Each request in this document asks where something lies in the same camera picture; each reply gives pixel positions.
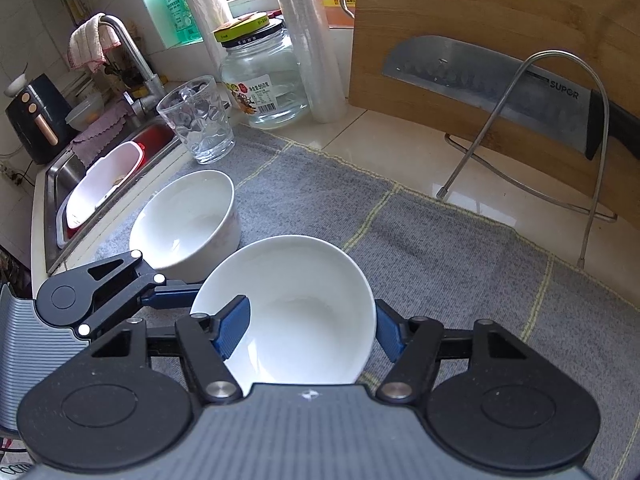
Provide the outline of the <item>white floral bowl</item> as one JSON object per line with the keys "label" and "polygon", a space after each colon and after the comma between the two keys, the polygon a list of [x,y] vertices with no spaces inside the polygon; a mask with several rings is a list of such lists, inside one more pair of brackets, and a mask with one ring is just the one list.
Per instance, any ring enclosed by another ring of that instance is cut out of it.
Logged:
{"label": "white floral bowl", "polygon": [[129,248],[153,269],[186,283],[204,281],[240,244],[241,222],[230,177],[200,170],[165,186],[143,207]]}
{"label": "white floral bowl", "polygon": [[340,248],[303,235],[258,240],[209,274],[192,310],[215,314],[238,295],[250,300],[250,325],[226,365],[243,391],[356,382],[376,312],[367,278]]}

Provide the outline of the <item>steel kitchen faucet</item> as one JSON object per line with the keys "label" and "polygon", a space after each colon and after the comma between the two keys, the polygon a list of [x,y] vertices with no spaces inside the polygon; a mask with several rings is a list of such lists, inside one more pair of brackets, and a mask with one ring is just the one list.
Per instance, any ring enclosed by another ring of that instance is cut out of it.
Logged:
{"label": "steel kitchen faucet", "polygon": [[144,56],[129,35],[124,23],[116,16],[103,14],[100,17],[101,26],[109,27],[117,36],[120,44],[128,52],[134,66],[143,78],[144,86],[148,94],[143,98],[134,100],[130,104],[131,109],[137,117],[150,116],[156,114],[157,104],[166,96],[165,88],[160,81],[160,76],[152,71],[152,68],[145,61]]}

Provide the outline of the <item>grey checked dish mat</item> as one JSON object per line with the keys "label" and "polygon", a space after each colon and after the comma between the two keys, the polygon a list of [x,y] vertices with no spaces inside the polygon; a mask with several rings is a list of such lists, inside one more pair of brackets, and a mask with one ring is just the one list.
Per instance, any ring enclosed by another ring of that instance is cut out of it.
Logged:
{"label": "grey checked dish mat", "polygon": [[238,189],[242,243],[304,234],[342,248],[375,297],[448,327],[492,318],[586,388],[602,422],[586,463],[639,474],[639,309],[510,226],[337,156],[238,127],[217,162]]}

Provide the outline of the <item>stainless steel sink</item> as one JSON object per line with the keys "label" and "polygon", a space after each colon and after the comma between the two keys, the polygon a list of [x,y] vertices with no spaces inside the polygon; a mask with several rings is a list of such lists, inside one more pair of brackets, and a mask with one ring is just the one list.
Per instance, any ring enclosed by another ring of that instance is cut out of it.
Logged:
{"label": "stainless steel sink", "polygon": [[43,261],[55,271],[116,202],[181,145],[163,118],[142,125],[126,120],[122,131],[92,162],[66,148],[43,178]]}

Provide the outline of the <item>purple cleaning cloth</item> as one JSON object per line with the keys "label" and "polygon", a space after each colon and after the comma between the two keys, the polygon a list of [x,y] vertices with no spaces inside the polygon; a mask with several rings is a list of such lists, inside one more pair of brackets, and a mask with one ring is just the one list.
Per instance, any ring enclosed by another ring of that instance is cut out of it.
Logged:
{"label": "purple cleaning cloth", "polygon": [[86,168],[89,168],[100,157],[104,148],[124,130],[130,113],[130,106],[119,100],[70,142],[73,153]]}

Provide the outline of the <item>clear patterned glass cup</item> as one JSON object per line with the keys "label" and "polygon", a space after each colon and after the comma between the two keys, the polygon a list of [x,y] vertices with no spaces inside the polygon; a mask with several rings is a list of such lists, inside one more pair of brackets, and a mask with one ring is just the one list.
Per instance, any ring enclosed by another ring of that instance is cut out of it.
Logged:
{"label": "clear patterned glass cup", "polygon": [[157,113],[201,165],[234,147],[234,134],[213,76],[191,79],[158,102]]}

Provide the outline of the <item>black air fryer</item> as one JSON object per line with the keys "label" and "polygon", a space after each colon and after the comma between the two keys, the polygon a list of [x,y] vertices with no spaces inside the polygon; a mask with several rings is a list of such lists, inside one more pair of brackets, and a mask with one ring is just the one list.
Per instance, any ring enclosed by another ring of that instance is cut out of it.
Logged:
{"label": "black air fryer", "polygon": [[42,74],[17,91],[6,117],[32,160],[47,165],[77,134],[66,122],[71,111],[55,84]]}

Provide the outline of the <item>glass jar green lid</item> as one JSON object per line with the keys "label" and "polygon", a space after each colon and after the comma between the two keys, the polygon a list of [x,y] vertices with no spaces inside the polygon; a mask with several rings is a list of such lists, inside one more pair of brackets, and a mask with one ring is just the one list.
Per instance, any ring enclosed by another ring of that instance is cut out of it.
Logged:
{"label": "glass jar green lid", "polygon": [[274,130],[308,114],[299,64],[282,18],[244,14],[219,26],[214,39],[226,51],[221,81],[247,125]]}

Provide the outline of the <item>pink white dish rag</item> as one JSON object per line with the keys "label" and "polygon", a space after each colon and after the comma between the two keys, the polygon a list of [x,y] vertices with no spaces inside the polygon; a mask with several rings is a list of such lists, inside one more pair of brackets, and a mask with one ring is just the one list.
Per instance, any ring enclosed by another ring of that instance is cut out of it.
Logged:
{"label": "pink white dish rag", "polygon": [[105,53],[120,46],[116,32],[101,22],[104,16],[93,15],[70,36],[67,58],[72,70],[85,67],[95,73],[107,62]]}

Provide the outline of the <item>green dish soap bottle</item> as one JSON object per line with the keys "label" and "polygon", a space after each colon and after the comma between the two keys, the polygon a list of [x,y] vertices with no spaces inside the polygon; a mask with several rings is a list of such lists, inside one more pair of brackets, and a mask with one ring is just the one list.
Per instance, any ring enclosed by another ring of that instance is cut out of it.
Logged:
{"label": "green dish soap bottle", "polygon": [[202,39],[186,0],[163,0],[163,2],[170,14],[179,44],[190,44]]}

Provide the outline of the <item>plastic wrap roll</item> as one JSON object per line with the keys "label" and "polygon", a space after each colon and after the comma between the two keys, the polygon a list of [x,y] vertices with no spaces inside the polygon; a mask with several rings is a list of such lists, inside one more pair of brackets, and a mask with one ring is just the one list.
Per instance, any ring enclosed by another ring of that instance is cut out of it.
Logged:
{"label": "plastic wrap roll", "polygon": [[346,101],[322,0],[278,0],[316,122],[337,122]]}

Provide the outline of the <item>bamboo cutting board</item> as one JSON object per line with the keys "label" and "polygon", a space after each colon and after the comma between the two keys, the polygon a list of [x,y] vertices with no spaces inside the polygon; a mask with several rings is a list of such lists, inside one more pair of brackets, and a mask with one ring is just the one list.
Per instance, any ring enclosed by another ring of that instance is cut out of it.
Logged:
{"label": "bamboo cutting board", "polygon": [[608,97],[639,109],[639,0],[357,0],[349,101],[352,105],[472,139],[482,110],[385,77],[383,62],[406,39],[437,35],[514,58],[547,49],[552,70],[584,87],[602,81]]}

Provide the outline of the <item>black handled kitchen knife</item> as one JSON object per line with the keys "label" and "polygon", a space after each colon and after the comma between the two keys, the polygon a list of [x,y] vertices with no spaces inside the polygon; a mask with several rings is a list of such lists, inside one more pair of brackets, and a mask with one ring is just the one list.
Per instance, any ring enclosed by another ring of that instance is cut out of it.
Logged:
{"label": "black handled kitchen knife", "polygon": [[[420,36],[393,47],[382,74],[491,112],[522,62],[443,36]],[[530,66],[500,112],[502,118],[593,159],[602,142],[603,103],[597,90]]]}

